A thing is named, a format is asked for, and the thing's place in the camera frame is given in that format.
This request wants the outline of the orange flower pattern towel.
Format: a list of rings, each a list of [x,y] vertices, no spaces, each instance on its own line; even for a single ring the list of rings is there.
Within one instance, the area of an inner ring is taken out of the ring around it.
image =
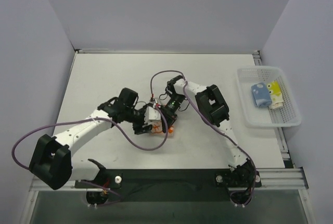
[[[163,132],[161,121],[153,123],[150,134],[160,135],[162,137],[165,137],[165,133]],[[173,137],[174,137],[174,126],[170,126],[168,128],[168,138],[173,138]]]

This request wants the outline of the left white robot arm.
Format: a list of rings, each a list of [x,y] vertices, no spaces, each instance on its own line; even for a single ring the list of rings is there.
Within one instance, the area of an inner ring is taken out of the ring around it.
[[[100,133],[121,122],[132,124],[135,134],[148,133],[152,124],[161,119],[155,102],[135,109],[137,92],[123,88],[117,97],[100,104],[87,118],[64,132],[37,141],[29,164],[29,171],[53,190],[63,187],[69,180],[86,180],[93,188],[105,183],[104,167],[89,158],[74,163],[73,155]]]

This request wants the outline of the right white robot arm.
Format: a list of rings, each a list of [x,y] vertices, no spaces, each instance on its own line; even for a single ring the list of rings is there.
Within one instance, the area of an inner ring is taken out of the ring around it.
[[[176,111],[187,100],[224,144],[224,153],[231,170],[231,182],[236,187],[243,187],[250,180],[254,183],[257,170],[250,155],[239,146],[229,116],[229,106],[216,85],[204,86],[187,81],[179,75],[166,84],[169,101],[160,107],[166,122],[162,123],[163,131],[173,125],[177,119]]]

